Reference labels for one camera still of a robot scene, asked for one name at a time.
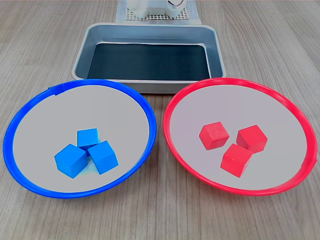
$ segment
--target red cube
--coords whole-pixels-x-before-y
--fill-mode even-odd
[[[207,150],[220,148],[227,142],[229,134],[221,122],[204,125],[199,137]]]
[[[220,167],[240,178],[252,155],[251,151],[233,143],[223,155]]]
[[[254,154],[265,149],[267,140],[266,135],[257,125],[239,130],[236,137],[236,143],[239,146],[248,149]]]

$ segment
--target white mesh grate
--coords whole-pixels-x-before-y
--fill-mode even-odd
[[[133,12],[131,12],[128,8],[126,10],[126,21],[137,21],[137,20],[189,20],[189,13],[187,6],[180,12],[180,14],[176,18],[171,18],[168,15],[148,15],[145,18],[137,18]]]

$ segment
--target white object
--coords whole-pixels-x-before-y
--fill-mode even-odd
[[[139,19],[148,15],[168,15],[176,18],[186,7],[187,0],[171,0],[170,3],[168,0],[128,0],[128,8]]]

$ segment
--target blue rim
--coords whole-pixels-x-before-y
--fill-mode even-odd
[[[82,191],[82,192],[58,192],[58,191],[50,191],[45,188],[39,187],[29,181],[19,170],[15,157],[14,157],[14,138],[16,134],[16,130],[19,126],[19,123],[21,120],[25,117],[25,115],[38,103],[40,103],[42,100],[52,96],[52,95],[59,95],[67,90],[81,87],[81,86],[87,86],[87,85],[100,85],[105,86],[113,89],[117,89],[130,97],[132,97],[144,110],[146,117],[148,119],[149,123],[149,139],[147,142],[147,146],[139,159],[139,161],[131,168],[126,174],[119,177],[117,180],[93,189],[89,191]],[[57,86],[50,87],[48,90],[40,93],[33,99],[31,99],[26,105],[24,105],[20,111],[14,116],[12,119],[9,127],[6,130],[4,140],[3,140],[3,156],[5,164],[13,176],[13,178],[21,184],[26,189],[42,195],[46,197],[51,198],[58,198],[58,199],[74,199],[74,198],[82,198],[87,197],[91,195],[95,195],[98,193],[101,193],[103,191],[106,191],[108,189],[111,189],[115,187],[116,185],[122,183],[124,180],[129,178],[138,168],[141,167],[141,165],[146,161],[148,158],[152,148],[154,147],[155,141],[156,141],[156,135],[157,135],[157,121],[156,116],[151,108],[150,104],[147,102],[147,100],[137,91],[134,89],[123,85],[118,82],[104,80],[104,79],[84,79],[84,80],[75,80],[75,81],[69,81],[66,83],[59,84]]]

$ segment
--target tray rim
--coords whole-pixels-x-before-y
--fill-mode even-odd
[[[75,80],[83,80],[84,78],[80,78],[77,76],[76,74],[76,69],[77,66],[79,64],[79,60],[81,57],[81,53],[84,49],[89,31],[96,27],[96,26],[138,26],[138,27],[144,27],[144,28],[152,28],[152,27],[168,27],[168,28],[177,28],[177,27],[187,27],[187,28],[206,28],[209,29],[213,32],[214,34],[214,38],[216,39],[216,48],[217,48],[217,52],[218,52],[218,56],[219,56],[219,61],[220,61],[220,65],[221,65],[221,70],[222,70],[222,76],[221,78],[226,77],[226,69],[225,69],[225,64],[222,58],[222,54],[221,54],[221,49],[220,49],[220,44],[219,44],[219,39],[218,39],[218,35],[216,30],[208,25],[202,25],[202,24],[137,24],[137,23],[113,23],[113,22],[98,22],[98,23],[94,23],[91,24],[85,31],[81,46],[79,48],[79,51],[77,53],[77,56],[75,58],[75,62],[73,64],[72,67],[72,71],[71,71],[71,75]],[[169,81],[169,80],[123,80],[123,79],[108,79],[109,81],[113,81],[113,82],[117,82],[117,83],[123,83],[123,84],[178,84],[178,85],[183,85],[183,84],[193,84],[193,83],[197,83],[199,81],[183,81],[183,80],[177,80],[177,81]]]

